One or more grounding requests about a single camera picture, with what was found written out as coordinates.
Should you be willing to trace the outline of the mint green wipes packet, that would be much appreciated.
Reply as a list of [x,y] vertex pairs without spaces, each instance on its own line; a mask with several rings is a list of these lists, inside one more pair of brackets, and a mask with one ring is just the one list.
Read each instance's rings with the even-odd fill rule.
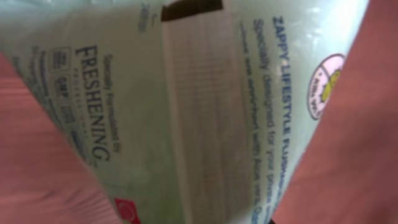
[[271,223],[368,4],[2,1],[1,53],[124,223]]

